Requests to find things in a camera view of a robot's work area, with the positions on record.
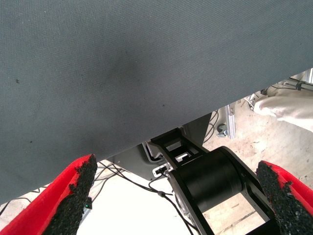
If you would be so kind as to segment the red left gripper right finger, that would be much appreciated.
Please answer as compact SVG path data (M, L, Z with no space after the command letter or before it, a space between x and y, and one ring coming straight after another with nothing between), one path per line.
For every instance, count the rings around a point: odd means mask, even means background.
M257 179L282 235L313 233L313 190L282 167L260 161Z

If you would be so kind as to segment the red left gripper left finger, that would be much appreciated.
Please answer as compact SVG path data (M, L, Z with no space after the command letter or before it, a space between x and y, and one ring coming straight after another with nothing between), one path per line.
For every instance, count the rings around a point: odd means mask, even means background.
M75 235L97 171L93 154L67 166L2 230L2 235Z

